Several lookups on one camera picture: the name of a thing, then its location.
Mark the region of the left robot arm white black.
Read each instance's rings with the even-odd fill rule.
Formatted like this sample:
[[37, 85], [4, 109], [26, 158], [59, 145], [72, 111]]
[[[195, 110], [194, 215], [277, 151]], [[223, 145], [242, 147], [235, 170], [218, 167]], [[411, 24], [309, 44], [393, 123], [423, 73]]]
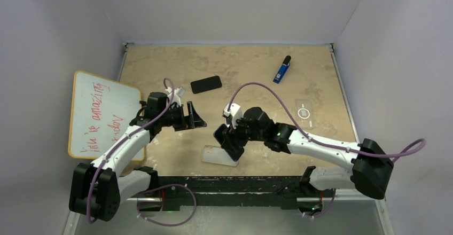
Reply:
[[162, 128], [183, 131], [207, 126], [192, 102], [187, 103], [188, 114], [185, 115], [177, 94], [173, 89], [169, 91], [151, 92], [125, 133], [106, 153], [90, 164], [76, 166], [69, 197], [70, 211], [84, 214], [90, 224], [109, 221], [128, 198], [139, 193], [153, 197], [166, 189], [160, 186], [158, 172], [151, 167], [134, 169], [127, 176], [121, 173]]

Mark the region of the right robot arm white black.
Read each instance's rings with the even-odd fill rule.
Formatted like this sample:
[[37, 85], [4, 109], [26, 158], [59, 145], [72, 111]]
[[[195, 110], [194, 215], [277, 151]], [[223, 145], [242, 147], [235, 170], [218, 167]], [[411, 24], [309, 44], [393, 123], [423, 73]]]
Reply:
[[312, 196], [329, 189], [356, 189], [381, 200], [394, 168], [377, 142], [342, 142], [301, 132], [296, 126], [274, 122], [259, 107], [224, 113], [225, 123], [214, 137], [233, 161], [238, 161], [248, 142], [262, 142], [274, 152], [306, 155], [334, 164], [333, 168], [308, 167], [300, 181], [301, 192]]

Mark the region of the dark blue phone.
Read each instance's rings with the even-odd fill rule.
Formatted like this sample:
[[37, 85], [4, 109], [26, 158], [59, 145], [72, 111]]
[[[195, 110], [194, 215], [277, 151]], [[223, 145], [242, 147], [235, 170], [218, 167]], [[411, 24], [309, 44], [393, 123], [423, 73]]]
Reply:
[[228, 127], [226, 124], [221, 124], [215, 130], [214, 138], [233, 161], [238, 161], [243, 155], [247, 140], [239, 138], [233, 128]]

